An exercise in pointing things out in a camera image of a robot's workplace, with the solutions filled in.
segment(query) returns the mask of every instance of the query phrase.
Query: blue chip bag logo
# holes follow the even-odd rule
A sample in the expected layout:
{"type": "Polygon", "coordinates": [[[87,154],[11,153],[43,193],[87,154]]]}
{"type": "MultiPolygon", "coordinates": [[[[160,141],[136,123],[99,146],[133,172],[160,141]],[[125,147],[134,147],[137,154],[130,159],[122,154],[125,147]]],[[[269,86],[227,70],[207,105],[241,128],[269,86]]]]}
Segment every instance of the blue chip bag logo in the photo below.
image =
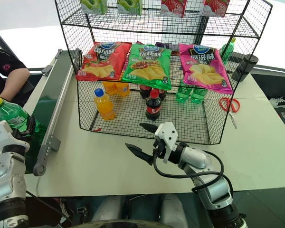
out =
{"type": "Polygon", "coordinates": [[[143,49],[144,49],[145,51],[154,52],[154,51],[158,51],[158,50],[159,50],[159,47],[155,47],[155,46],[143,46],[143,49]]]}
{"type": "Polygon", "coordinates": [[[110,49],[112,46],[114,46],[115,42],[104,42],[101,43],[100,46],[104,49],[110,49]]]}
{"type": "Polygon", "coordinates": [[[209,51],[210,48],[203,45],[194,45],[193,49],[198,54],[205,54],[207,51],[209,51]]]}

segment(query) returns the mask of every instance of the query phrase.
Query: pink chip bag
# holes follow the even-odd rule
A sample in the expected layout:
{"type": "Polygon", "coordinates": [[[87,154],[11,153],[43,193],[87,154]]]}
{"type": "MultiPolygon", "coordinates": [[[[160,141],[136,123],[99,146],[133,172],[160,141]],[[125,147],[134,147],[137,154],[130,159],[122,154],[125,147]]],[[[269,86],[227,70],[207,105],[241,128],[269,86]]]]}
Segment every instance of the pink chip bag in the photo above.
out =
{"type": "Polygon", "coordinates": [[[184,83],[221,94],[233,94],[226,69],[215,48],[179,44],[184,83]]]}

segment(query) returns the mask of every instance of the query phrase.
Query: red chip bag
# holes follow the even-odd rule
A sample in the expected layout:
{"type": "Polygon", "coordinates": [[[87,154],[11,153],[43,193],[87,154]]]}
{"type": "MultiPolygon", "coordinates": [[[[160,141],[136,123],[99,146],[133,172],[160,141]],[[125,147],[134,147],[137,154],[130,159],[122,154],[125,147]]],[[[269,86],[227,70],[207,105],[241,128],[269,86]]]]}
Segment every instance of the red chip bag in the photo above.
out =
{"type": "Polygon", "coordinates": [[[95,42],[84,56],[79,81],[119,80],[131,43],[95,42]]]}

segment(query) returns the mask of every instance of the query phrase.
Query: wire basket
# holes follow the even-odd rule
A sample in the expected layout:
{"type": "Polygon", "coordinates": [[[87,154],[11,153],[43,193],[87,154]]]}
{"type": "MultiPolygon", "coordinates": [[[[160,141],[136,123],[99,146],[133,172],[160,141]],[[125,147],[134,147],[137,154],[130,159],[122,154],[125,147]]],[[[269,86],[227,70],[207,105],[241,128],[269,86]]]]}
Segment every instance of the wire basket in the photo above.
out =
{"type": "MultiPolygon", "coordinates": [[[[86,54],[94,41],[121,41],[144,44],[156,42],[173,44],[200,44],[221,49],[236,38],[234,53],[226,64],[233,91],[238,81],[231,75],[244,55],[254,53],[270,15],[272,5],[265,0],[231,0],[223,18],[205,17],[199,13],[202,0],[188,1],[185,17],[161,15],[160,0],[143,0],[141,16],[119,14],[117,0],[107,0],[108,12],[105,15],[85,14],[79,0],[55,0],[67,49],[77,72],[81,61],[75,52],[79,49],[86,54]]],[[[114,120],[104,121],[94,104],[94,90],[102,88],[102,83],[78,81],[78,112],[81,129],[117,135],[153,138],[152,133],[139,126],[139,123],[159,125],[172,121],[178,131],[178,140],[197,144],[218,144],[221,141],[227,113],[219,106],[222,97],[232,95],[208,91],[202,104],[190,100],[178,103],[175,100],[179,81],[183,79],[179,57],[172,56],[170,77],[172,90],[162,103],[160,117],[150,121],[145,116],[146,104],[141,98],[139,87],[130,84],[131,93],[127,97],[110,96],[117,113],[114,120]]]]}

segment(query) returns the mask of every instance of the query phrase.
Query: black cable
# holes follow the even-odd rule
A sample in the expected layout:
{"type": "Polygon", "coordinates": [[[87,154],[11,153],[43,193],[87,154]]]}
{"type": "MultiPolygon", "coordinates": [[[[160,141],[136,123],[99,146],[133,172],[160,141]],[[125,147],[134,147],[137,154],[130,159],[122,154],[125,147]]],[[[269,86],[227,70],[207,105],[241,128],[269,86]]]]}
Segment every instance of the black cable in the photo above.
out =
{"type": "Polygon", "coordinates": [[[208,152],[208,151],[204,151],[205,153],[207,154],[210,154],[212,155],[213,157],[215,157],[218,162],[220,163],[220,172],[216,172],[216,171],[207,171],[207,172],[201,172],[201,173],[194,173],[194,174],[185,174],[185,175],[173,175],[173,174],[167,174],[167,173],[163,173],[161,172],[158,167],[157,167],[157,164],[156,164],[156,159],[157,159],[157,156],[158,156],[158,153],[155,153],[154,154],[154,159],[153,159],[153,165],[154,165],[154,169],[156,170],[156,172],[163,176],[163,177],[168,177],[168,178],[176,178],[176,179],[182,179],[182,178],[193,178],[193,177],[199,177],[199,176],[204,176],[204,175],[217,175],[217,177],[215,179],[213,179],[212,181],[206,183],[206,184],[203,184],[203,185],[200,185],[200,186],[197,186],[193,189],[191,189],[192,191],[197,191],[199,189],[203,189],[205,187],[208,187],[210,186],[211,184],[214,184],[215,182],[217,182],[221,177],[224,177],[226,179],[226,181],[228,182],[228,185],[230,187],[230,193],[232,194],[233,196],[233,188],[232,188],[232,185],[231,185],[231,181],[229,180],[229,178],[227,176],[224,175],[224,164],[222,162],[222,160],[215,154],[211,153],[211,152],[208,152]]]}
{"type": "Polygon", "coordinates": [[[38,196],[35,196],[33,193],[30,193],[29,191],[26,191],[26,193],[28,195],[30,195],[31,197],[35,198],[36,200],[38,200],[39,202],[43,203],[44,205],[46,205],[47,207],[51,208],[52,210],[54,210],[55,212],[57,212],[58,214],[60,214],[62,217],[65,217],[70,223],[71,226],[74,226],[72,220],[67,217],[64,213],[62,213],[61,211],[57,210],[56,208],[52,207],[51,205],[47,204],[45,201],[43,201],[42,199],[40,199],[38,196]]]}

